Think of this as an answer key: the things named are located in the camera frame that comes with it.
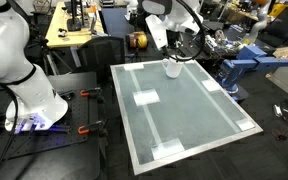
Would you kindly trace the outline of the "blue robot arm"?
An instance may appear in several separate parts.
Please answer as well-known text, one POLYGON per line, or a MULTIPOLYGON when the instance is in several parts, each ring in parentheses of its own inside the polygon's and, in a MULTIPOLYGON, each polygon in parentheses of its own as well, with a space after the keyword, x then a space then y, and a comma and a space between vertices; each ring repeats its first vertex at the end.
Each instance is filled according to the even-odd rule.
POLYGON ((235 101, 243 101, 246 96, 238 94, 237 82, 247 71, 268 72, 279 67, 288 67, 288 59, 268 56, 258 46, 244 46, 235 60, 222 61, 215 79, 235 101))

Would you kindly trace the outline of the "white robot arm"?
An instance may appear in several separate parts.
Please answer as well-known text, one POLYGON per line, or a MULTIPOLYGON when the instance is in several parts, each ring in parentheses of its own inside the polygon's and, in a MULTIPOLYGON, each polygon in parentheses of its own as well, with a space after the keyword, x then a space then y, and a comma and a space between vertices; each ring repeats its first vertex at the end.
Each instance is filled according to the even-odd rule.
MULTIPOLYGON (((169 31, 197 35, 203 17, 199 0, 140 0, 149 13, 147 26, 158 49, 169 45, 169 31)), ((54 89, 42 68, 27 60, 24 48, 29 40, 29 25, 7 0, 0 0, 0 86, 12 101, 7 107, 4 127, 9 132, 44 131, 61 120, 68 103, 54 89)))

